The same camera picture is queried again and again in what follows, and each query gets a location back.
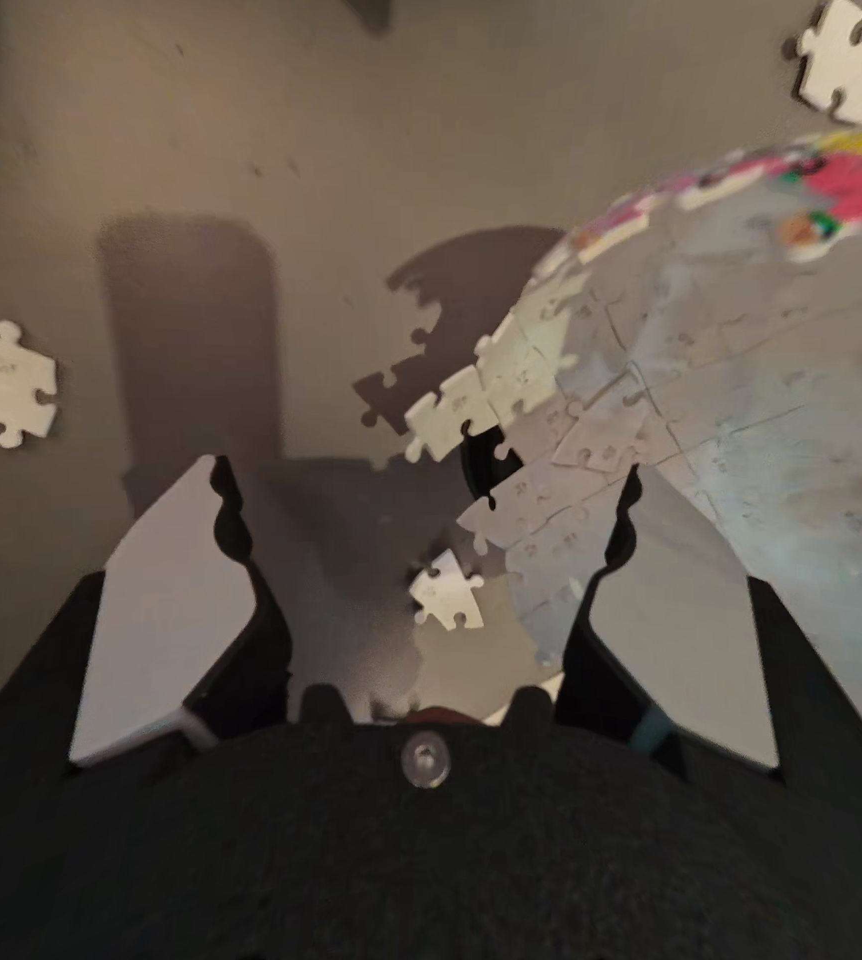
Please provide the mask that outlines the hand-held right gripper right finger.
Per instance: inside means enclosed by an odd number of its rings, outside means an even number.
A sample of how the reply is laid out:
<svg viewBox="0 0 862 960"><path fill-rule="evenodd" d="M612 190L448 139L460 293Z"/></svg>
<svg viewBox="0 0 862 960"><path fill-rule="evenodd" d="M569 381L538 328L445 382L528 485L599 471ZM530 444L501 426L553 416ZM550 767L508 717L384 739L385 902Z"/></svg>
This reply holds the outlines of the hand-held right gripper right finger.
<svg viewBox="0 0 862 960"><path fill-rule="evenodd" d="M678 739L779 765L748 574L655 468L634 467L565 648L557 723L649 757Z"/></svg>

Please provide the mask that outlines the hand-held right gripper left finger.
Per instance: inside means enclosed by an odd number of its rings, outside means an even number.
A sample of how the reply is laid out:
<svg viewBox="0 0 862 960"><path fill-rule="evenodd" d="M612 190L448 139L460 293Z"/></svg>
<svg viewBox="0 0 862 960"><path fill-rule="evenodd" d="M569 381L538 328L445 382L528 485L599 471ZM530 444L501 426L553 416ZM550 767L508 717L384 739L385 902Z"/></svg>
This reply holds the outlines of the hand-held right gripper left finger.
<svg viewBox="0 0 862 960"><path fill-rule="evenodd" d="M226 457L205 455L103 568L69 761L161 736L198 750L287 717L292 640L257 568Z"/></svg>

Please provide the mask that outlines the colourful puzzle ball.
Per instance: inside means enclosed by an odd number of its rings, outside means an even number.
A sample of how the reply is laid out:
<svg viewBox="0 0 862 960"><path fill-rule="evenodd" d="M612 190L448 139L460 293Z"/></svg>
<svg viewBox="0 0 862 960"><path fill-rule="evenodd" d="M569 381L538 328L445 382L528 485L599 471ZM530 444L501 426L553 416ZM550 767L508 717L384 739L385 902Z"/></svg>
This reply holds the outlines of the colourful puzzle ball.
<svg viewBox="0 0 862 960"><path fill-rule="evenodd" d="M768 582L862 719L862 129L737 151L563 237L475 361L404 415L521 466L458 519L558 670L635 467Z"/></svg>

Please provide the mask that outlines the white puzzle piece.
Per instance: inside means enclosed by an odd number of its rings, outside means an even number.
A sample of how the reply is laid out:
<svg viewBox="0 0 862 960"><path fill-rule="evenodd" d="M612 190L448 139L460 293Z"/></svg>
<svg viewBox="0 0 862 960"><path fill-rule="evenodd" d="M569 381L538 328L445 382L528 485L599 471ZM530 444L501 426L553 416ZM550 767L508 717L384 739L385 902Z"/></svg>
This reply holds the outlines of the white puzzle piece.
<svg viewBox="0 0 862 960"><path fill-rule="evenodd" d="M474 592L485 585L478 573L465 574L457 556L448 548L422 570L409 586L416 610L414 623L437 619L445 630L477 630L485 621Z"/></svg>
<svg viewBox="0 0 862 960"><path fill-rule="evenodd" d="M39 395L57 395L53 358L22 345L23 330L12 320L0 320L0 447L14 450L29 435L46 438L56 405Z"/></svg>
<svg viewBox="0 0 862 960"><path fill-rule="evenodd" d="M797 36L797 98L848 126L862 126L862 8L856 2L821 2Z"/></svg>

